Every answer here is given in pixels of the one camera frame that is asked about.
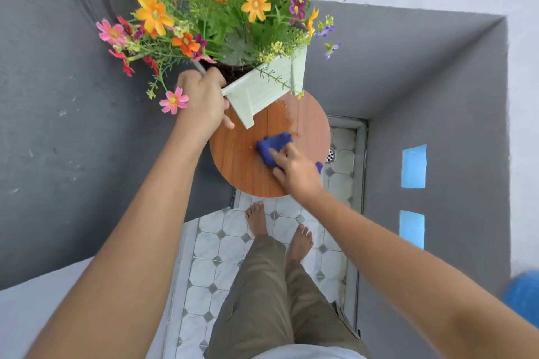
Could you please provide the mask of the white shirt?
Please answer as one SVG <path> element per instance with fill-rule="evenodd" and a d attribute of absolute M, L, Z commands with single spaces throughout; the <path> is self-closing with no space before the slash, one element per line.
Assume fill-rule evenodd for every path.
<path fill-rule="evenodd" d="M 288 344 L 269 349 L 252 359 L 367 359 L 353 350 L 312 344 Z"/>

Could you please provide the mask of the olive green trousers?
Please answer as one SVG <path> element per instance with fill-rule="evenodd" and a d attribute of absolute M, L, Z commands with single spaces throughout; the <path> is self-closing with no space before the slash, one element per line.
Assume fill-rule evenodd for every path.
<path fill-rule="evenodd" d="M 336 302 L 329 302 L 285 246 L 254 239 L 215 321 L 206 359 L 252 359 L 288 344 L 353 350 L 370 359 L 366 345 Z"/>

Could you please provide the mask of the person's left foot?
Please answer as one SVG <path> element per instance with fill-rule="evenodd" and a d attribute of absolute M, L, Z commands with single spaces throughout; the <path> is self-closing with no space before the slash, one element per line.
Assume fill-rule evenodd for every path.
<path fill-rule="evenodd" d="M 265 206 L 262 201 L 253 203 L 247 210 L 246 210 L 246 221 L 247 226 L 252 233 L 253 238 L 257 238 L 259 236 L 267 236 L 268 230 L 266 225 L 266 214 L 265 214 Z"/>

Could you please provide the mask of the dark soil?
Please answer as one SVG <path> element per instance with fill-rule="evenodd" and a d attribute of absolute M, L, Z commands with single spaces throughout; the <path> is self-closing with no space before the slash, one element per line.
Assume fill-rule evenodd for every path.
<path fill-rule="evenodd" d="M 209 63 L 208 61 L 199 62 L 205 70 L 215 67 L 222 74 L 225 79 L 226 85 L 230 85 L 233 82 L 239 80 L 241 77 L 248 74 L 254 69 L 252 65 L 228 65 L 225 63 Z"/>

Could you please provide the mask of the person's right forearm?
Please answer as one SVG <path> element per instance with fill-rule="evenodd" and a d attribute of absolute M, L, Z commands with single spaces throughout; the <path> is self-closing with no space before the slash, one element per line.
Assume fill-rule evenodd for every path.
<path fill-rule="evenodd" d="M 453 266 L 323 188 L 291 195 L 444 359 L 539 359 L 539 329 Z"/>

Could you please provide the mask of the white wooden planter box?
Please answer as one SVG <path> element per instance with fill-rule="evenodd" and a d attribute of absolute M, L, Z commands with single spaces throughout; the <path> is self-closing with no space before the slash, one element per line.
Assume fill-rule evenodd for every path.
<path fill-rule="evenodd" d="M 303 91 L 307 46 L 291 57 L 278 56 L 262 63 L 221 89 L 246 129 L 254 125 L 254 116 L 286 93 L 298 96 Z"/>

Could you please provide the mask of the person's right hand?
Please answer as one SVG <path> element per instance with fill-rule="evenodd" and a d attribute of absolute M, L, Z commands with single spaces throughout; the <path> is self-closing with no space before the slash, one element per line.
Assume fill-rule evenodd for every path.
<path fill-rule="evenodd" d="M 301 206 L 311 206 L 325 192 L 320 173 L 315 163 L 301 153 L 300 160 L 288 171 L 273 169 L 279 184 Z"/>

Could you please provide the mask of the blue cleaning cloth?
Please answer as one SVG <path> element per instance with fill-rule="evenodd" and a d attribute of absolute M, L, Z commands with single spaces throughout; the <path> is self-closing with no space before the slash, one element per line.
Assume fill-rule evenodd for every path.
<path fill-rule="evenodd" d="M 257 152 L 268 169 L 278 168 L 281 171 L 285 171 L 283 167 L 278 165 L 272 155 L 272 151 L 280 153 L 290 143 L 293 143 L 293 136 L 289 132 L 282 132 L 277 135 L 268 135 L 261 140 L 257 140 L 256 149 Z"/>

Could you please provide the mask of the colourful artificial flower bunch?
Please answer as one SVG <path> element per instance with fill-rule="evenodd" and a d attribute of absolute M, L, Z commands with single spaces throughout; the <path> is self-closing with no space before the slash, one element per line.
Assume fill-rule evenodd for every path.
<path fill-rule="evenodd" d="M 181 61 L 228 65 L 270 63 L 291 57 L 313 37 L 334 29 L 331 15 L 320 18 L 313 0 L 135 0 L 130 18 L 96 22 L 99 37 L 122 62 L 131 77 L 131 64 L 143 61 L 154 72 L 147 95 L 157 98 L 163 113 L 187 108 L 182 89 L 165 86 L 165 74 Z"/>

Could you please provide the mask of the person's left hand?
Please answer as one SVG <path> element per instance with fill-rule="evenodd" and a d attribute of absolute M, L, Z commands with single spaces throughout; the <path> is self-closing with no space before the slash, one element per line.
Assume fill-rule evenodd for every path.
<path fill-rule="evenodd" d="M 223 114 L 230 107 L 222 93 L 225 79 L 215 67 L 203 75 L 196 70 L 186 70 L 179 74 L 177 86 L 189 98 L 187 108 L 181 109 L 177 115 L 177 128 L 186 134 L 189 141 L 205 146 L 222 126 Z"/>

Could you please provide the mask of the person's right foot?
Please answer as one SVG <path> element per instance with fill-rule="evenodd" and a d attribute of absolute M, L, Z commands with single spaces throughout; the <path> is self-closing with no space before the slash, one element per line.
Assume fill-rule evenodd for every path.
<path fill-rule="evenodd" d="M 313 233 L 303 224 L 299 224 L 286 254 L 286 266 L 291 262 L 301 262 L 313 247 Z"/>

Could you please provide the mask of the blue plastic container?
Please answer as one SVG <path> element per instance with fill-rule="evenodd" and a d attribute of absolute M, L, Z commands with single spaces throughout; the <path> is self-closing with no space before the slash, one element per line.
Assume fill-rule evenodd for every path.
<path fill-rule="evenodd" d="M 511 278 L 501 301 L 535 328 L 539 329 L 539 269 Z"/>

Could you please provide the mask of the person's left forearm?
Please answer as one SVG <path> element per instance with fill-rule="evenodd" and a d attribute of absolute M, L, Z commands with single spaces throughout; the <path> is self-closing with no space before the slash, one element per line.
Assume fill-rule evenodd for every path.
<path fill-rule="evenodd" d="M 177 122 L 118 225 L 24 359 L 145 359 L 170 292 L 196 165 L 219 124 Z"/>

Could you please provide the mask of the round wooden stool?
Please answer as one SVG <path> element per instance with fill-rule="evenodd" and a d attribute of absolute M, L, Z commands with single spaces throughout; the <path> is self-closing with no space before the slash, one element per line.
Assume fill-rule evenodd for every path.
<path fill-rule="evenodd" d="M 325 163 L 330 147 L 330 127 L 319 102 L 308 92 L 301 99 L 284 94 L 256 114 L 246 129 L 233 108 L 225 112 L 235 123 L 220 126 L 210 139 L 212 158 L 226 181 L 241 192 L 262 198 L 286 195 L 256 148 L 266 136 L 289 132 L 294 146 L 313 162 Z"/>

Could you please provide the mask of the person's foot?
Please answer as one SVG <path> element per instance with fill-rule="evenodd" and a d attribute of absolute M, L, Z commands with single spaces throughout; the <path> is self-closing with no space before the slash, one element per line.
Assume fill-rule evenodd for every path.
<path fill-rule="evenodd" d="M 286 266 L 291 262 L 301 262 L 313 247 L 313 233 L 303 224 L 299 224 L 286 254 Z"/>
<path fill-rule="evenodd" d="M 265 214 L 265 206 L 262 201 L 253 203 L 247 210 L 246 210 L 246 221 L 247 226 L 252 233 L 253 238 L 257 238 L 259 236 L 267 236 L 268 230 L 266 225 L 266 214 Z"/>

